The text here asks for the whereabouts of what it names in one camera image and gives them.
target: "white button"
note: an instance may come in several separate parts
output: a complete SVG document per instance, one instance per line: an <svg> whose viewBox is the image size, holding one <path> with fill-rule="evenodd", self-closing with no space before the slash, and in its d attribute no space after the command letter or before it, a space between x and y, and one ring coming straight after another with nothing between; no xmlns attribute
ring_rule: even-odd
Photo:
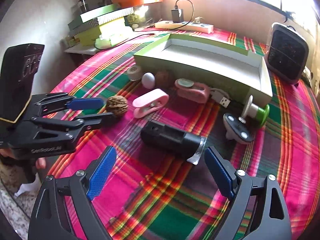
<svg viewBox="0 0 320 240"><path fill-rule="evenodd" d="M245 133L245 132L242 132L241 133L241 136L244 138L244 139L247 139L248 135Z"/></svg>

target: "blue gripper pad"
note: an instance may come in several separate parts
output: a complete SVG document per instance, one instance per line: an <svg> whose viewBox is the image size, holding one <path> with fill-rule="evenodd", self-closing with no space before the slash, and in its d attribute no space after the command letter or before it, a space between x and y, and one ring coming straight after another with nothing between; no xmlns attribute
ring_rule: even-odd
<svg viewBox="0 0 320 240"><path fill-rule="evenodd" d="M207 148L204 152L204 161L216 182L221 195L227 197L231 201L235 196L232 187L232 179L210 148Z"/></svg>
<svg viewBox="0 0 320 240"><path fill-rule="evenodd" d="M89 178L89 190L87 192L87 197L92 201L96 196L101 193L105 182L115 165L117 158L116 149L110 147L109 151L105 157L100 162L99 166L96 168L92 176Z"/></svg>
<svg viewBox="0 0 320 240"><path fill-rule="evenodd" d="M67 104L67 108L73 111L84 109L100 109L104 106L104 102L101 98L75 98Z"/></svg>

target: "human hand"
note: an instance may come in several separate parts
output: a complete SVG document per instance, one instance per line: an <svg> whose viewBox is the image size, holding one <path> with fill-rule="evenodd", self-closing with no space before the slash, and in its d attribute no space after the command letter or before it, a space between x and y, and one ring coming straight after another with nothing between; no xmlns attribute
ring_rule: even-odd
<svg viewBox="0 0 320 240"><path fill-rule="evenodd" d="M14 155L10 149L0 149L0 154L3 157L11 157L14 158ZM46 167L46 161L45 158L39 158L36 161L36 168L37 169L45 169Z"/></svg>

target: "black charging cable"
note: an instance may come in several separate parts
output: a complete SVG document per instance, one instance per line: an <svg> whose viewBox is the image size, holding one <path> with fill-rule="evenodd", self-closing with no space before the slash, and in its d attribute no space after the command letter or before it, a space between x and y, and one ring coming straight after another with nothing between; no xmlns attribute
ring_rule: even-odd
<svg viewBox="0 0 320 240"><path fill-rule="evenodd" d="M175 9L178 9L178 5L177 5L177 2L178 2L178 1L180 1L180 0L177 0L177 1L176 1L176 4L175 4L175 6L174 6ZM189 1L189 2L191 3L191 5L192 5L192 16L191 16L190 21L188 21L186 24L184 24L184 25L182 25L182 26L180 26L180 27L173 28L173 29L168 29L169 31L178 30L178 29L180 29L180 28L188 25L188 24L192 21L193 16L194 16L194 14L195 14L195 7L194 7L193 3L192 3L190 0L187 0L187 1Z"/></svg>
<svg viewBox="0 0 320 240"><path fill-rule="evenodd" d="M98 50L109 50L109 49L113 49L113 48L119 47L119 46L125 44L126 42L132 41L132 40L134 40L135 38L138 38L138 37L143 36L143 35L156 35L156 33L145 33L145 34L141 34L141 35L138 35L138 36L133 37L133 38L131 38L131 39L127 39L127 40L125 40L125 41L123 41L123 42L121 42L121 43L119 43L119 44L117 44L117 45L115 45L115 46L113 46L113 47L106 48L106 49L99 49L99 48L96 47L96 44L94 44L94 47L95 47L96 49L98 49Z"/></svg>

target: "green cardboard box tray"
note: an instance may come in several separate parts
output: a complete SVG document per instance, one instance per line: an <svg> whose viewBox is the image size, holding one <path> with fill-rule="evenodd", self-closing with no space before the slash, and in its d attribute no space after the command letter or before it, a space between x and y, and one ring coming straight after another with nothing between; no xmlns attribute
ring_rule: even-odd
<svg viewBox="0 0 320 240"><path fill-rule="evenodd" d="M81 24L77 28L70 31L69 35L75 36L81 32L85 32L91 28L97 27L99 25L103 25L105 23L111 22L113 20L122 18L124 16L127 16L129 14L133 14L133 13L134 13L133 7L106 13L106 14L101 15L95 19L92 19L90 21L87 21L87 22Z"/></svg>
<svg viewBox="0 0 320 240"><path fill-rule="evenodd" d="M144 72L170 70L175 78L205 83L244 103L265 107L272 98L264 58L227 43L183 34L168 34L134 54Z"/></svg>
<svg viewBox="0 0 320 240"><path fill-rule="evenodd" d="M80 14L71 23L68 24L69 29L72 31L73 29L80 26L82 23L95 19L106 13L116 11L117 9L118 8L116 5L111 4L111 5L103 6L103 7L88 11L86 13Z"/></svg>

